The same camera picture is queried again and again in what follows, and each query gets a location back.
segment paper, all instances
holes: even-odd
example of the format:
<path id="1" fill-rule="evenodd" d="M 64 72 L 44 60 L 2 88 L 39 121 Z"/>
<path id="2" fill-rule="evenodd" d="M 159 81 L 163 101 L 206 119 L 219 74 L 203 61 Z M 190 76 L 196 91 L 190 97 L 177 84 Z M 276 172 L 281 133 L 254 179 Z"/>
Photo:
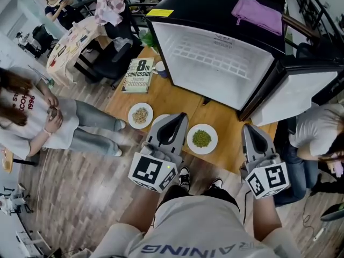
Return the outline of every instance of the paper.
<path id="1" fill-rule="evenodd" d="M 146 16 L 163 16 L 168 17 L 173 12 L 173 10 L 161 10 L 161 9 L 152 9 Z"/>

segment mini fridge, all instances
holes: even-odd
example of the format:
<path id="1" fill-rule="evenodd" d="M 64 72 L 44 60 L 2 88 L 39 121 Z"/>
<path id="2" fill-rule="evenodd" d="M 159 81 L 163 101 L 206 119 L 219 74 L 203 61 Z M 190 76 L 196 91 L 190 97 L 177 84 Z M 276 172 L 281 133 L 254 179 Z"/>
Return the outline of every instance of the mini fridge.
<path id="1" fill-rule="evenodd" d="M 280 9 L 271 1 L 256 1 Z M 285 60 L 284 34 L 244 20 L 237 25 L 231 14 L 237 2 L 163 0 L 146 16 L 171 83 L 236 109 L 240 120 L 278 121 L 299 114 L 341 67 L 337 62 Z M 290 90 L 302 94 L 287 95 Z M 292 100 L 284 104 L 285 98 Z M 255 115 L 268 99 L 268 109 Z M 289 113 L 267 117 L 281 106 Z"/>

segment long hair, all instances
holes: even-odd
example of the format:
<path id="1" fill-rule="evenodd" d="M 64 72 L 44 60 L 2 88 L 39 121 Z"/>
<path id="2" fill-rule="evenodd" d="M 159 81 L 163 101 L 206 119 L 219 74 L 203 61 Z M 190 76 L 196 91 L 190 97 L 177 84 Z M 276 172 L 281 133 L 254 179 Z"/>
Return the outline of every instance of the long hair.
<path id="1" fill-rule="evenodd" d="M 18 76 L 9 70 L 0 68 L 0 91 L 3 88 L 9 92 L 27 95 L 32 89 L 32 82 L 31 80 Z M 18 108 L 4 105 L 1 100 L 0 117 L 8 119 L 19 126 L 25 126 L 27 122 L 27 115 L 23 111 Z"/>
<path id="2" fill-rule="evenodd" d="M 342 131 L 337 135 L 327 153 L 320 156 L 320 161 L 344 161 L 344 116 L 341 116 L 332 110 L 329 111 L 335 114 L 333 121 L 342 125 Z"/>

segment plaid cloth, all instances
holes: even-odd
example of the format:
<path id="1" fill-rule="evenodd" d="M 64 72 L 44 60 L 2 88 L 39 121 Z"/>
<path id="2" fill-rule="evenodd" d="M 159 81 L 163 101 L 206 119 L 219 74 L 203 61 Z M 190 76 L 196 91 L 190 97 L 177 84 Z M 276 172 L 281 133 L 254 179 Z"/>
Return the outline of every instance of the plaid cloth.
<path id="1" fill-rule="evenodd" d="M 97 0 L 96 22 L 100 25 L 110 22 L 112 25 L 117 26 L 123 19 L 119 14 L 124 9 L 124 0 Z"/>

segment book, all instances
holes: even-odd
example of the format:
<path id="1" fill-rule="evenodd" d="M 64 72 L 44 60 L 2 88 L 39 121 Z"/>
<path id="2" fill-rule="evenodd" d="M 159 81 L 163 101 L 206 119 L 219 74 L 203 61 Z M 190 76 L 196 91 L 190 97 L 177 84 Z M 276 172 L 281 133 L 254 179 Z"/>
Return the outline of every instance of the book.
<path id="1" fill-rule="evenodd" d="M 154 58 L 132 59 L 125 74 L 122 92 L 148 92 L 152 79 Z"/>

